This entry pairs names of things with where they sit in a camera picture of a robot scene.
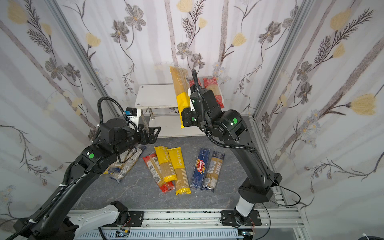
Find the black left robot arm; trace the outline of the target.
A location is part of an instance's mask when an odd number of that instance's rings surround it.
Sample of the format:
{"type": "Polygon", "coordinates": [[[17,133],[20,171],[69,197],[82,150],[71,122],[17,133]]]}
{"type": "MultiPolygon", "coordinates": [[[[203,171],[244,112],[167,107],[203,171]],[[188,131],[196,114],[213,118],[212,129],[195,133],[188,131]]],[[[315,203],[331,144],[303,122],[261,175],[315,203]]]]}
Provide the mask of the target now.
{"type": "Polygon", "coordinates": [[[137,144],[154,144],[157,141],[161,127],[146,130],[133,123],[116,100],[101,97],[97,108],[100,124],[92,144],[67,167],[63,181],[50,198],[30,217],[17,220],[14,224],[16,232],[8,237],[10,240],[18,236],[28,240],[75,239],[81,227],[70,221],[68,213],[87,188],[120,159],[121,154],[137,144]],[[103,101],[116,104],[123,116],[105,122],[103,101]]]}

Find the red slim spaghetti pack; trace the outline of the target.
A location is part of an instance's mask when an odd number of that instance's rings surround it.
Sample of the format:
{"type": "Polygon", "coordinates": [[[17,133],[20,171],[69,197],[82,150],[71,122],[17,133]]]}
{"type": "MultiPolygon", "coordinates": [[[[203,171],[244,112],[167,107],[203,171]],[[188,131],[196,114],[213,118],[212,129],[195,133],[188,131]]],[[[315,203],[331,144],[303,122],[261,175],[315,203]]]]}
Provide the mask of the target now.
{"type": "Polygon", "coordinates": [[[175,189],[175,186],[172,182],[164,182],[164,178],[161,172],[160,164],[156,153],[152,153],[146,157],[143,157],[143,160],[151,172],[155,182],[163,193],[172,191],[175,189]]]}

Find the red spaghetti bag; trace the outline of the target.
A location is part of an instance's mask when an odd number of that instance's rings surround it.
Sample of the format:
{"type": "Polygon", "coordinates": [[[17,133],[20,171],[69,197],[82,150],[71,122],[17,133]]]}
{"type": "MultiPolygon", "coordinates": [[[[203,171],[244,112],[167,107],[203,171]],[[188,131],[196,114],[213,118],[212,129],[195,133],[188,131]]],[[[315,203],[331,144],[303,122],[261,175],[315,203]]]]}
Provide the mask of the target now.
{"type": "MultiPolygon", "coordinates": [[[[188,78],[187,82],[189,83],[189,88],[191,88],[195,84],[195,81],[192,77],[188,78]]],[[[199,86],[203,88],[200,78],[198,78],[198,83],[199,83],[199,86]]]]}
{"type": "Polygon", "coordinates": [[[204,78],[204,86],[206,89],[211,90],[214,93],[214,96],[216,98],[217,103],[221,107],[221,109],[224,108],[224,100],[222,96],[221,89],[219,87],[219,84],[217,82],[217,79],[215,76],[205,77],[204,78]]]}

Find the short yellow Pastatime bag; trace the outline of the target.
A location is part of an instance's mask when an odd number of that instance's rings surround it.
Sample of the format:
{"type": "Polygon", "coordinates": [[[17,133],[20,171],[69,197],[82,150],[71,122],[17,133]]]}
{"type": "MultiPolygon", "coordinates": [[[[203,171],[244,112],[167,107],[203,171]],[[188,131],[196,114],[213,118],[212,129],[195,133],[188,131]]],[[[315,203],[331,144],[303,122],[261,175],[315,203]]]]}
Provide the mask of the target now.
{"type": "Polygon", "coordinates": [[[168,148],[163,146],[155,147],[155,152],[159,161],[159,166],[162,172],[165,183],[176,181],[177,175],[173,168],[171,158],[168,153],[168,148]]]}

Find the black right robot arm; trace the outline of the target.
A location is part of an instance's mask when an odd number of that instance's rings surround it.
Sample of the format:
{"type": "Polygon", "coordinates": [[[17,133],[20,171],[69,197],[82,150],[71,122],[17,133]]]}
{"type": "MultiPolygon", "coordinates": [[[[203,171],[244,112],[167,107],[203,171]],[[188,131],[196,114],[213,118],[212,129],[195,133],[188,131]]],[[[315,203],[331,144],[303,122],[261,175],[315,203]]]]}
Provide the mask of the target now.
{"type": "Polygon", "coordinates": [[[182,111],[183,127],[196,126],[215,145],[230,149],[247,174],[239,187],[239,201],[230,214],[230,226],[240,227],[250,219],[255,204],[267,203],[273,187],[279,186],[282,176],[271,170],[261,157],[247,124],[236,110],[223,112],[213,91],[199,85],[197,71],[192,69],[194,85],[190,88],[190,108],[182,111]]]}

